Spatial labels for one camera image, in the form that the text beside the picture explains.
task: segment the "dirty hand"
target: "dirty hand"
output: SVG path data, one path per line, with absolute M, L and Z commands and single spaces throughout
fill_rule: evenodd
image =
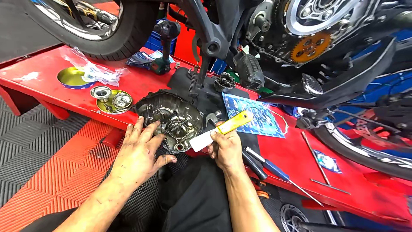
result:
M 111 177 L 119 178 L 124 184 L 135 188 L 154 175 L 160 167 L 177 162 L 173 155 L 161 155 L 156 160 L 156 150 L 166 136 L 159 134 L 152 137 L 160 125 L 159 121 L 142 131 L 143 122 L 144 118 L 140 116 L 134 126 L 129 124 L 127 127 L 122 148 L 110 172 Z
M 210 136 L 214 142 L 207 147 L 208 153 L 212 159 L 216 160 L 219 168 L 225 173 L 244 171 L 242 143 L 236 130 L 225 135 L 212 131 Z

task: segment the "gear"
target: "gear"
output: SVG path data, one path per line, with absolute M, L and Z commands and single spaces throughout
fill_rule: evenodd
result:
M 301 39 L 292 50 L 290 58 L 297 63 L 305 63 L 320 56 L 330 44 L 330 34 L 316 33 Z

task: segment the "engine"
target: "engine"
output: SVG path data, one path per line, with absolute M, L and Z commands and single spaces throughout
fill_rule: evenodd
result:
M 299 68 L 379 20 L 374 5 L 374 0 L 265 0 L 248 21 L 246 41 L 251 54 Z

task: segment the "red table surface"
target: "red table surface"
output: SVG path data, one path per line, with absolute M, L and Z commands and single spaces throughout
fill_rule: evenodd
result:
M 134 123 L 137 114 L 126 112 L 120 115 L 109 115 L 98 113 L 96 100 L 90 96 L 90 89 L 72 90 L 63 87 L 57 80 L 57 73 L 68 68 L 70 62 L 61 57 L 60 50 L 65 47 L 57 48 L 44 52 L 32 58 L 18 62 L 0 70 L 0 85 L 18 90 L 25 94 L 42 99 L 49 103 L 63 107 L 65 109 L 83 114 L 87 117 L 102 121 L 120 129 L 126 129 L 127 124 Z M 145 48 L 142 51 L 151 53 Z M 100 63 L 112 70 L 125 67 L 124 61 Z M 182 67 L 191 66 L 181 61 Z M 166 85 L 174 73 L 172 71 L 158 76 L 148 70 L 127 67 L 130 73 L 121 77 L 120 86 L 109 86 L 111 89 L 120 89 L 128 92 L 133 97 L 133 103 L 145 97 L 148 92 L 156 92 L 159 89 L 169 89 Z M 21 78 L 32 72 L 37 72 L 37 78 L 22 80 Z M 258 94 L 240 86 L 237 88 L 247 91 L 251 99 L 258 98 Z M 365 174 L 375 173 L 368 168 L 360 167 L 358 164 L 347 160 L 338 155 L 333 150 L 327 148 L 317 140 L 309 131 L 306 132 L 309 142 L 313 149 L 322 151 L 326 155 L 335 158 L 342 174 L 333 173 L 325 170 L 331 184 L 334 187 L 350 192 L 343 192 L 316 184 L 310 179 L 324 182 L 309 148 L 304 142 L 300 129 L 295 128 L 296 119 L 287 115 L 282 110 L 272 107 L 272 110 L 282 115 L 289 125 L 286 138 L 275 138 L 258 135 L 260 153 L 266 159 L 271 160 L 279 166 L 290 179 L 296 184 L 306 189 L 316 199 L 326 204 L 328 209 L 340 210 L 354 213 L 371 220 L 385 224 L 397 224 L 412 227 L 412 215 L 408 208 L 406 194 L 411 190 L 411 182 L 398 181 L 395 178 L 381 181 L 379 184 L 369 181 Z M 283 120 L 275 115 L 282 130 L 285 128 Z M 291 184 L 284 182 L 272 174 L 269 174 L 266 182 L 288 189 L 290 191 L 304 195 Z

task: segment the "red workbench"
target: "red workbench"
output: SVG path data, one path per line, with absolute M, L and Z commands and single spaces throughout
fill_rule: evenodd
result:
M 96 99 L 90 96 L 90 88 L 83 90 L 64 88 L 57 81 L 56 75 L 60 70 L 72 65 L 61 57 L 60 49 L 52 49 L 0 69 L 0 94 L 16 115 L 24 113 L 38 101 L 59 119 L 68 117 L 65 110 L 68 109 L 123 130 L 129 123 L 136 121 L 138 115 L 130 111 L 120 115 L 101 113 L 96 106 Z M 182 67 L 191 66 L 184 61 L 178 61 L 181 62 Z M 99 64 L 112 70 L 126 66 L 124 61 Z M 110 86 L 110 88 L 128 92 L 133 97 L 133 103 L 145 97 L 148 92 L 168 89 L 166 85 L 174 73 L 174 65 L 170 73 L 162 76 L 136 67 L 127 68 L 130 73 L 121 77 L 120 86 L 118 88 Z M 258 97 L 255 92 L 240 86 L 237 88 L 247 91 L 251 99 Z M 308 131 L 307 136 L 312 147 L 335 158 L 343 172 L 338 174 L 326 170 L 331 184 L 350 194 L 310 181 L 315 179 L 324 182 L 300 134 L 301 130 L 295 128 L 296 119 L 276 107 L 272 107 L 272 110 L 285 118 L 289 125 L 289 132 L 285 139 L 258 135 L 260 153 L 290 175 L 291 180 L 296 184 L 325 204 L 325 208 L 322 208 L 314 201 L 307 200 L 303 202 L 304 207 L 347 211 L 388 225 L 412 227 L 412 215 L 406 198 L 406 195 L 412 195 L 410 182 L 390 178 L 360 167 L 327 148 Z M 283 120 L 279 116 L 275 117 L 283 129 L 285 126 Z M 266 182 L 304 195 L 291 184 L 267 173 L 269 177 Z

